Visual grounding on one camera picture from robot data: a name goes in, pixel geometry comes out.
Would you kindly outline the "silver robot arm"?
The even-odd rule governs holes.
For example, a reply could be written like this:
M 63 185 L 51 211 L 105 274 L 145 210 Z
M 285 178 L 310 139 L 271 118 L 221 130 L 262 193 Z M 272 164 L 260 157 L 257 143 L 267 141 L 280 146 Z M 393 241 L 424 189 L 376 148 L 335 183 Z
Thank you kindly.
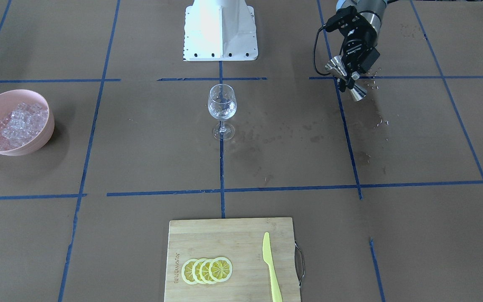
M 378 37 L 383 24 L 386 0 L 341 0 L 334 29 L 343 35 L 339 55 L 345 68 L 339 90 L 354 88 L 358 77 L 366 74 L 379 59 Z

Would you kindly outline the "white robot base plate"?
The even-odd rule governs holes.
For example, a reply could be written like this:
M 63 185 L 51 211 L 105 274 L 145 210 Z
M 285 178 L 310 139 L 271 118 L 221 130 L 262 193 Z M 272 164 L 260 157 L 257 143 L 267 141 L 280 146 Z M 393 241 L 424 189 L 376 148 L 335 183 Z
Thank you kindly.
M 195 0 L 185 8 L 183 60 L 253 61 L 259 57 L 254 8 L 244 0 Z

